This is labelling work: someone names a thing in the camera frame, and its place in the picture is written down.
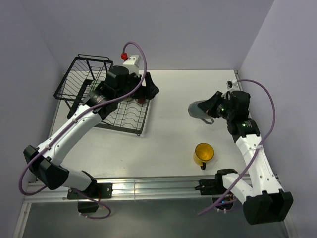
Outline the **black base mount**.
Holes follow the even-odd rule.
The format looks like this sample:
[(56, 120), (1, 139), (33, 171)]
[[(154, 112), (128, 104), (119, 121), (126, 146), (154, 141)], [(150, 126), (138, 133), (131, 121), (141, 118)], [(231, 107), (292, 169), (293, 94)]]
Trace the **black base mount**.
[(195, 191), (199, 191), (202, 196), (222, 194), (221, 189), (216, 185), (214, 179), (201, 179), (199, 180), (199, 185), (194, 189)]
[(96, 183), (89, 186), (85, 191), (77, 191), (70, 188), (67, 194), (67, 199), (110, 199), (112, 197), (112, 183)]

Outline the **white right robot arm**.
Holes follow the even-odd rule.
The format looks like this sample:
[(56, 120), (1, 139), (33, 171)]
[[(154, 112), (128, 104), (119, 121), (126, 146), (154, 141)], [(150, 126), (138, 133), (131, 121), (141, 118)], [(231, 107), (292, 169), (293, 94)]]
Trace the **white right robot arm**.
[(217, 172), (214, 187), (219, 193), (227, 191), (242, 203), (245, 219), (250, 225), (282, 222), (292, 204), (293, 196), (285, 192), (275, 177), (256, 122), (249, 116), (250, 94), (243, 91), (217, 91), (210, 99), (190, 106), (199, 112), (198, 118), (223, 118), (227, 130), (241, 152), (252, 184), (242, 180), (242, 174), (224, 169)]

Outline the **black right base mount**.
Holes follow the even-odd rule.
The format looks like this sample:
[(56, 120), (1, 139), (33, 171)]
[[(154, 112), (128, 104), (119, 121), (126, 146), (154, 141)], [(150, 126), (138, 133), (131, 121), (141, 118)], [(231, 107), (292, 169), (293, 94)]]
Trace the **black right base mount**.
[(199, 180), (199, 185), (194, 189), (195, 191), (199, 191), (202, 196), (222, 194), (221, 189), (216, 185), (214, 179), (201, 179)]

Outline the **black box under rail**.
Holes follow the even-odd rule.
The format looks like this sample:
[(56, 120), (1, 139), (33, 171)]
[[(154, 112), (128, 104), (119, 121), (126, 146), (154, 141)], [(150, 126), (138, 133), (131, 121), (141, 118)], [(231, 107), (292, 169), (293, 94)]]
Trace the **black box under rail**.
[(99, 208), (99, 205), (95, 202), (78, 202), (77, 209), (79, 213), (95, 213)]

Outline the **yellow mug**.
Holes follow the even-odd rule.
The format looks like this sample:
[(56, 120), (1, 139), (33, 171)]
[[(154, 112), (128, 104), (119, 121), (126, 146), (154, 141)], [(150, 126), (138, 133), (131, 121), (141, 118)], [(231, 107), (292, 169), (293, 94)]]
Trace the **yellow mug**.
[(214, 149), (207, 143), (200, 143), (196, 146), (193, 154), (194, 162), (201, 168), (206, 169), (206, 164), (214, 157)]

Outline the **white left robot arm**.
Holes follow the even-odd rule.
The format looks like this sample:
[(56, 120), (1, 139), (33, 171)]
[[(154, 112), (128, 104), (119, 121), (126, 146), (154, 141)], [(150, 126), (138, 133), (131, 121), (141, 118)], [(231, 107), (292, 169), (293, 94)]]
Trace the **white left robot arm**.
[(29, 145), (24, 149), (28, 169), (50, 190), (63, 186), (78, 190), (85, 198), (93, 197), (98, 188), (96, 179), (86, 171), (63, 167), (64, 158), (88, 131), (115, 111), (121, 101), (127, 98), (151, 100), (158, 92), (149, 72), (138, 76), (124, 66), (112, 67), (55, 134), (37, 147)]

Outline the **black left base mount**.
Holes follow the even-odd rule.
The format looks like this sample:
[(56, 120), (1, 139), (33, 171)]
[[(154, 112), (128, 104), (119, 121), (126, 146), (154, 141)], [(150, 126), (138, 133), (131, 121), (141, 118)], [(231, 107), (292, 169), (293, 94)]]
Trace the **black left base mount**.
[(110, 199), (112, 197), (112, 183), (96, 183), (89, 186), (85, 191), (77, 191), (70, 188), (67, 194), (67, 199)]

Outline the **dark maroon mug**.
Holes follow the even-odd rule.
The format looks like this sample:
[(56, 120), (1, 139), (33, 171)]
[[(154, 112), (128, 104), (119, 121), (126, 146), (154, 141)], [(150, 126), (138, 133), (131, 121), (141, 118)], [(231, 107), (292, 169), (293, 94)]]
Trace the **dark maroon mug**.
[(145, 103), (146, 103), (146, 99), (145, 99), (145, 98), (136, 99), (136, 102), (137, 102), (138, 104), (143, 105), (143, 104), (145, 104)]

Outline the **aluminium mounting rail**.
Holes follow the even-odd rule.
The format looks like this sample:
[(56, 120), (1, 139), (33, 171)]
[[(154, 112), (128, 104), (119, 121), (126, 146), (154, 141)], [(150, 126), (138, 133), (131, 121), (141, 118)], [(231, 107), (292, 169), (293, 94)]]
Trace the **aluminium mounting rail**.
[[(111, 198), (101, 201), (126, 201), (126, 200), (158, 200), (158, 199), (185, 199), (185, 198), (218, 198), (224, 192), (202, 195), (205, 187), (200, 185), (200, 180), (211, 180), (214, 176), (184, 176), (184, 177), (153, 177), (153, 178), (108, 178), (99, 179), (97, 183), (111, 183)], [(27, 192), (34, 192), (44, 184), (40, 181), (29, 183)], [(77, 202), (77, 199), (68, 199), (70, 188), (60, 187), (56, 190), (45, 188), (41, 192), (24, 196), (23, 204), (27, 203), (54, 203)]]

